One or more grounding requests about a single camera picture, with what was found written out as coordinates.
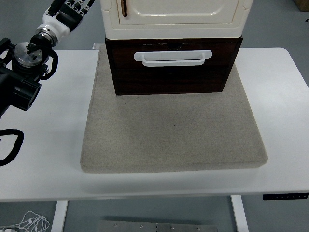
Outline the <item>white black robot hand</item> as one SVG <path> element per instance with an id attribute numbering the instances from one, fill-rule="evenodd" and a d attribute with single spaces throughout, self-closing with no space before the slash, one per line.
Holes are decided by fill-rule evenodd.
<path id="1" fill-rule="evenodd" d="M 54 0 L 43 15 L 44 27 L 60 40 L 79 26 L 94 2 L 94 0 Z"/>

